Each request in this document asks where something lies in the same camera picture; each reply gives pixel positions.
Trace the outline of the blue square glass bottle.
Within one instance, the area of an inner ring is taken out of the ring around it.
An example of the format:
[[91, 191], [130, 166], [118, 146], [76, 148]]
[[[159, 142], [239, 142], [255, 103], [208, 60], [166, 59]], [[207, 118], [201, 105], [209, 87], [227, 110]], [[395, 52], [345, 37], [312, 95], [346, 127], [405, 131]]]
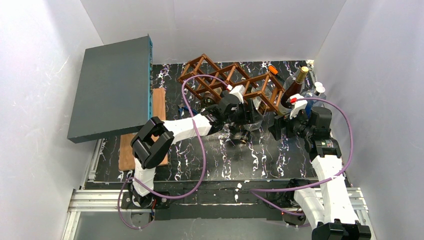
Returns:
[[307, 99], [307, 106], [305, 107], [305, 110], [307, 112], [310, 112], [312, 107], [322, 107], [323, 106], [323, 102], [319, 101], [319, 100], [313, 100], [311, 98], [314, 99], [322, 99], [325, 100], [327, 98], [325, 92], [320, 94], [320, 95], [314, 95], [314, 94], [306, 94], [306, 92], [301, 93], [300, 95], [302, 95], [304, 98]]

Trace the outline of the dark bottle gold cap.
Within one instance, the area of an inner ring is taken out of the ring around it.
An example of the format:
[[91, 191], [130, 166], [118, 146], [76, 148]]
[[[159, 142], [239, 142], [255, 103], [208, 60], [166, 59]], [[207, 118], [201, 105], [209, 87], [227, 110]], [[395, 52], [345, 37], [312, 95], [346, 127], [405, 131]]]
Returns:
[[305, 82], [305, 78], [309, 72], [309, 68], [307, 66], [302, 66], [298, 69], [297, 75], [295, 75], [294, 80], [291, 85], [285, 90], [283, 96], [281, 97], [280, 103], [285, 108], [290, 108], [288, 99], [295, 95], [299, 94], [303, 89], [303, 84]]

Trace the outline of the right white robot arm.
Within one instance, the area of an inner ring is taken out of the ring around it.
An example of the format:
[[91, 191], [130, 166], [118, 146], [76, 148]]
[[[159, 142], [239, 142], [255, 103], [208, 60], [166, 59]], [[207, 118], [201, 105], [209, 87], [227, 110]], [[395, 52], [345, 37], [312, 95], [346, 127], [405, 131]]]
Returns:
[[277, 138], [285, 130], [287, 137], [304, 140], [311, 164], [320, 181], [322, 200], [311, 187], [297, 189], [292, 194], [312, 227], [313, 240], [370, 240], [372, 231], [360, 223], [352, 207], [345, 178], [339, 143], [331, 137], [332, 112], [314, 106], [310, 115], [302, 109], [297, 116], [277, 116], [269, 131]]

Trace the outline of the clear bottle white neck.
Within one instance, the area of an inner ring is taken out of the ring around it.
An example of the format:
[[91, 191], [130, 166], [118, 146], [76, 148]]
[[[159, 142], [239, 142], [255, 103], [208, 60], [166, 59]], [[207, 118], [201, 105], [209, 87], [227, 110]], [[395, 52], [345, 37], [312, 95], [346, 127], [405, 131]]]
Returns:
[[325, 87], [323, 84], [319, 81], [315, 82], [313, 87], [310, 90], [307, 90], [305, 93], [310, 95], [317, 95], [323, 94], [325, 92]]

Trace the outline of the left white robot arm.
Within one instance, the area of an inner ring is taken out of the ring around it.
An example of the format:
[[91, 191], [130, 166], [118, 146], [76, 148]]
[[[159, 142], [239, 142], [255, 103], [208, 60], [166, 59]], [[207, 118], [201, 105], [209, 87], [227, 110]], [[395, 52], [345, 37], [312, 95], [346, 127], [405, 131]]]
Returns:
[[215, 134], [227, 124], [259, 126], [262, 119], [263, 115], [255, 108], [253, 100], [241, 102], [231, 94], [190, 118], [162, 121], [152, 117], [130, 142], [135, 162], [134, 177], [129, 187], [131, 193], [139, 199], [148, 194], [164, 197], [154, 191], [154, 176], [156, 167], [172, 144]]

